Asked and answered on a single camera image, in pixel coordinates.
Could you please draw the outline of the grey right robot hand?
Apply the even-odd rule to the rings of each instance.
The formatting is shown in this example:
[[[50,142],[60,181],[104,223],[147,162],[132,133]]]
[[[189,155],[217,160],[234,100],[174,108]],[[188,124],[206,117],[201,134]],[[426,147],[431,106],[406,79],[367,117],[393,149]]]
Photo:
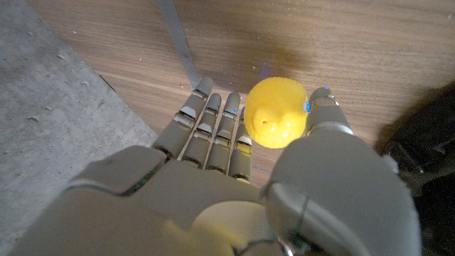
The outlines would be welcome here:
[[[202,79],[158,139],[92,162],[13,255],[421,255],[393,159],[356,137],[326,87],[299,104],[304,136],[250,183],[240,97]]]

